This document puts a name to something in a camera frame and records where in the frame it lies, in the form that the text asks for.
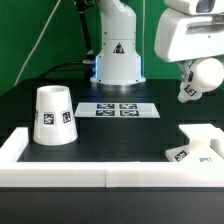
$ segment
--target green wall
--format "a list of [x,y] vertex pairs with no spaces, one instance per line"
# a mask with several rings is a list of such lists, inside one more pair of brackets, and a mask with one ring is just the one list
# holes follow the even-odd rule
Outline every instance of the green wall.
[[[0,95],[12,88],[57,0],[7,0],[0,8]],[[63,0],[22,79],[38,76],[51,66],[85,58],[81,25],[73,0]],[[123,0],[137,14],[137,51],[142,52],[142,1]],[[176,64],[161,61],[154,53],[156,27],[165,10],[163,0],[146,0],[145,76],[178,78]],[[87,11],[92,44],[100,50],[100,17],[97,7]]]

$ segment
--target warning label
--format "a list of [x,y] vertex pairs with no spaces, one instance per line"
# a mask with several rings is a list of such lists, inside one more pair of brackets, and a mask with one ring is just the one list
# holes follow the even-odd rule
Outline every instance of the warning label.
[[117,47],[114,49],[114,54],[125,54],[121,43],[118,43]]

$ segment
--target white object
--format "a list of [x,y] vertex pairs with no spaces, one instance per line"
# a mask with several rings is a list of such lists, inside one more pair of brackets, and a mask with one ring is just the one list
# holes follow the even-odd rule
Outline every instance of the white object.
[[212,15],[189,16],[167,9],[161,16],[155,52],[166,62],[191,60],[224,54],[224,24]]
[[190,67],[193,74],[191,82],[182,82],[178,99],[185,103],[188,100],[197,100],[203,92],[218,88],[224,79],[222,63],[214,58],[198,59]]
[[211,139],[219,137],[219,132],[211,124],[179,125],[190,139],[188,145],[166,151],[170,162],[223,162],[210,147]]
[[0,187],[224,187],[223,162],[16,162],[17,145],[22,152],[29,141],[27,128],[17,130],[3,153],[13,159],[0,161]]
[[189,15],[220,14],[224,12],[223,0],[165,0],[165,4]]
[[145,82],[141,74],[141,57],[135,49],[135,12],[120,0],[101,0],[98,5],[102,49],[96,57],[96,74],[90,80],[92,86],[121,86],[124,89],[125,86]]
[[16,128],[0,148],[0,163],[16,162],[28,143],[28,128]]
[[62,145],[76,138],[69,88],[65,86],[38,88],[34,141],[43,145]]
[[79,103],[75,117],[160,118],[153,103]]
[[224,132],[219,128],[217,128],[217,130],[220,136],[218,136],[216,139],[212,139],[211,147],[224,159]]

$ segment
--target table surface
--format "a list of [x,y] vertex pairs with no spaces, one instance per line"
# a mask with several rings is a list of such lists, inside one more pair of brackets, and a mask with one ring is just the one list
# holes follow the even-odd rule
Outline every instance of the table surface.
[[[78,139],[60,147],[32,141],[36,89],[70,88],[79,102],[155,103],[160,119],[76,118]],[[224,91],[181,104],[180,82],[147,80],[128,93],[88,88],[82,79],[29,79],[0,97],[0,146],[16,127],[29,127],[30,144],[18,162],[167,162],[165,151],[187,144],[179,124],[211,123],[224,130]],[[222,223],[222,188],[2,188],[0,222],[7,223]]]

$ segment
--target white cup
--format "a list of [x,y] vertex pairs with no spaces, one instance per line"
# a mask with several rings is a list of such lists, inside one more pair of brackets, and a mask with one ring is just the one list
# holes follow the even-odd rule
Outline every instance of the white cup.
[[63,145],[77,139],[68,87],[44,86],[37,89],[33,139],[42,145]]

